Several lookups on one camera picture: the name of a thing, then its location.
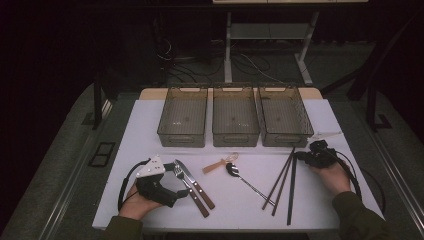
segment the sleeve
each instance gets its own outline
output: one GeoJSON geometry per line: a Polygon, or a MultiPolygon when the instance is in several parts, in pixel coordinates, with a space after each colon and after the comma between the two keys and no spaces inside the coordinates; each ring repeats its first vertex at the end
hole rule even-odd
{"type": "Polygon", "coordinates": [[[140,240],[143,223],[131,218],[114,216],[109,222],[102,240],[140,240]]]}
{"type": "Polygon", "coordinates": [[[339,235],[342,240],[392,240],[384,219],[367,209],[353,192],[343,192],[333,200],[340,219],[339,235]]]}

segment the fork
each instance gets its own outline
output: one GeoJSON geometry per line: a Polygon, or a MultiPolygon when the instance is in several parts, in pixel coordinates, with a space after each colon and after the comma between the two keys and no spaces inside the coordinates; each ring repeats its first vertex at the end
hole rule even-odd
{"type": "Polygon", "coordinates": [[[190,194],[191,198],[196,203],[196,205],[199,208],[200,212],[202,213],[203,217],[206,218],[207,216],[209,216],[208,210],[205,208],[205,206],[203,205],[203,203],[197,197],[196,193],[193,191],[193,189],[190,187],[190,185],[184,179],[184,172],[181,169],[180,165],[178,165],[177,163],[175,163],[174,174],[175,174],[175,176],[178,179],[180,179],[184,183],[184,185],[186,186],[186,188],[189,190],[189,194],[190,194]]]}

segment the utensil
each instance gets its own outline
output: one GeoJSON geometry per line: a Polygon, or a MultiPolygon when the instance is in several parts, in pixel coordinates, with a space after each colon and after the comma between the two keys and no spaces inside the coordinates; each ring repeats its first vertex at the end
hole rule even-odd
{"type": "Polygon", "coordinates": [[[204,174],[211,172],[212,170],[218,168],[221,165],[225,165],[229,162],[232,162],[234,160],[236,160],[238,158],[238,153],[237,152],[233,152],[232,154],[228,155],[228,157],[226,159],[221,159],[219,162],[216,162],[214,164],[211,164],[207,167],[202,168],[202,171],[204,174]]]}
{"type": "Polygon", "coordinates": [[[240,180],[242,180],[244,183],[247,184],[247,186],[249,186],[251,189],[253,189],[253,191],[255,191],[257,194],[259,194],[259,196],[261,196],[263,199],[268,200],[268,202],[272,205],[275,206],[275,203],[269,199],[267,199],[267,197],[262,194],[258,189],[256,189],[254,186],[252,186],[252,184],[250,184],[249,182],[247,182],[244,178],[242,178],[239,174],[239,170],[236,167],[236,165],[234,165],[233,163],[229,162],[227,163],[227,165],[225,166],[227,168],[227,172],[233,176],[233,177],[238,177],[240,180]]]}
{"type": "Polygon", "coordinates": [[[202,213],[203,217],[207,217],[209,216],[209,212],[208,210],[205,208],[205,206],[203,206],[203,203],[200,201],[200,199],[197,197],[196,193],[193,191],[193,189],[190,187],[190,185],[187,183],[187,181],[184,179],[184,173],[183,170],[181,169],[181,167],[178,165],[177,162],[175,162],[175,167],[174,167],[174,174],[175,176],[180,179],[184,185],[186,186],[186,188],[189,190],[189,194],[191,196],[191,198],[193,199],[193,201],[196,203],[197,207],[199,208],[200,212],[202,213]]]}
{"type": "Polygon", "coordinates": [[[295,150],[295,147],[293,147],[292,151],[290,152],[290,155],[289,155],[289,157],[287,158],[287,161],[286,161],[286,163],[284,164],[284,167],[283,167],[283,169],[281,170],[280,175],[278,175],[278,178],[277,178],[277,180],[275,181],[275,184],[274,184],[274,186],[272,187],[272,190],[271,190],[271,192],[269,193],[269,195],[268,195],[268,197],[267,197],[267,200],[265,201],[264,205],[262,206],[262,210],[265,210],[265,207],[266,207],[266,205],[267,205],[267,203],[268,203],[268,200],[271,198],[272,194],[274,193],[275,188],[277,187],[278,182],[280,181],[280,178],[281,178],[281,177],[282,177],[282,175],[284,174],[283,181],[282,181],[282,183],[281,183],[281,185],[280,185],[280,190],[278,191],[277,200],[275,201],[275,206],[274,206],[274,209],[272,210],[272,216],[275,216],[275,212],[277,211],[277,206],[278,206],[278,203],[280,202],[280,197],[281,197],[281,193],[282,193],[282,191],[283,191],[284,183],[286,182],[287,173],[288,173],[288,171],[289,171],[290,164],[291,164],[292,159],[293,159],[294,150],[295,150]]]}
{"type": "Polygon", "coordinates": [[[291,175],[291,181],[290,181],[289,208],[287,210],[287,226],[291,225],[291,218],[292,218],[292,212],[293,212],[294,185],[296,181],[296,163],[297,163],[296,155],[294,155],[292,161],[293,161],[293,166],[292,166],[292,175],[291,175]]]}
{"type": "Polygon", "coordinates": [[[196,181],[196,179],[194,179],[193,175],[191,175],[190,171],[187,169],[184,163],[182,163],[180,160],[175,160],[175,162],[178,164],[179,167],[181,167],[181,170],[183,171],[184,175],[188,178],[191,184],[193,184],[194,188],[196,188],[197,192],[199,192],[203,200],[205,200],[205,203],[206,205],[208,205],[209,209],[214,209],[215,204],[212,202],[212,200],[209,198],[209,196],[206,194],[200,184],[196,181]]]}

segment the hand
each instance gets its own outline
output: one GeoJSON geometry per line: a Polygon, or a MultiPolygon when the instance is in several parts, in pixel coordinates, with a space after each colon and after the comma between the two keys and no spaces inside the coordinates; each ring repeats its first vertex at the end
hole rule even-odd
{"type": "Polygon", "coordinates": [[[148,200],[137,192],[135,184],[127,193],[127,198],[119,211],[119,216],[141,220],[147,213],[163,206],[152,200],[148,200]]]}
{"type": "Polygon", "coordinates": [[[334,194],[334,196],[342,192],[351,191],[350,179],[339,163],[336,162],[328,168],[309,168],[321,177],[324,185],[334,194]]]}

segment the metal frame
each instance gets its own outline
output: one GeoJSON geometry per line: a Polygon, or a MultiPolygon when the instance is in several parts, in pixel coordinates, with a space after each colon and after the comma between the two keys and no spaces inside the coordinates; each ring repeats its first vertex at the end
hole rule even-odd
{"type": "Polygon", "coordinates": [[[318,17],[319,17],[319,12],[315,11],[312,15],[311,21],[308,24],[306,24],[305,34],[302,38],[299,37],[298,32],[297,33],[287,32],[283,34],[284,36],[282,35],[273,36],[270,30],[270,29],[276,29],[277,27],[280,27],[280,28],[286,28],[286,30],[289,31],[290,29],[294,29],[296,27],[297,28],[304,27],[304,25],[302,24],[257,24],[258,26],[266,25],[267,28],[263,28],[263,29],[269,29],[268,34],[256,33],[255,35],[255,34],[249,33],[250,37],[244,37],[243,29],[240,29],[240,28],[249,24],[232,24],[231,12],[228,12],[227,26],[226,26],[227,34],[225,39],[225,44],[226,44],[225,60],[224,60],[225,82],[232,82],[233,80],[232,71],[231,71],[231,39],[299,39],[300,38],[300,39],[303,39],[302,50],[300,51],[300,53],[296,53],[294,57],[296,59],[297,66],[299,68],[300,74],[302,75],[305,85],[311,86],[313,82],[304,60],[305,60],[306,52],[308,51],[308,47],[311,43],[312,35],[314,33],[318,17]]]}

